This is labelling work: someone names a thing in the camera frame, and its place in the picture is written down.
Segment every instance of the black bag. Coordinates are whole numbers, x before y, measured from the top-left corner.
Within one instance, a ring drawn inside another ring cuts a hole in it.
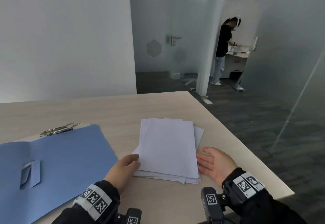
[[[230,72],[229,78],[232,80],[238,80],[241,77],[241,75],[242,75],[241,71],[233,71]]]

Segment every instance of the floor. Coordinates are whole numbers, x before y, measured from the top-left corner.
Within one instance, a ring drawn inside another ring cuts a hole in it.
[[[137,73],[136,82],[138,94],[188,90],[296,193],[284,203],[307,223],[325,223],[324,127],[294,114],[272,150],[290,111],[248,92],[234,91],[234,82],[224,79],[222,86],[209,85],[212,104],[205,104],[190,90],[195,83],[185,88],[181,79],[169,78],[168,72]],[[237,216],[230,218],[239,223]]]

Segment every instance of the hexagonal decal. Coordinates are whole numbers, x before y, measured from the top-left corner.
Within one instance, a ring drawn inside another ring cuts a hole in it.
[[[156,57],[161,54],[161,44],[156,40],[147,43],[147,54]]]

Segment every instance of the jeans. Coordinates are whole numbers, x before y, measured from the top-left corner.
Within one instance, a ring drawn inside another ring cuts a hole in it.
[[[212,82],[214,83],[218,82],[224,70],[225,70],[225,57],[216,57],[214,63],[214,73],[213,73]]]

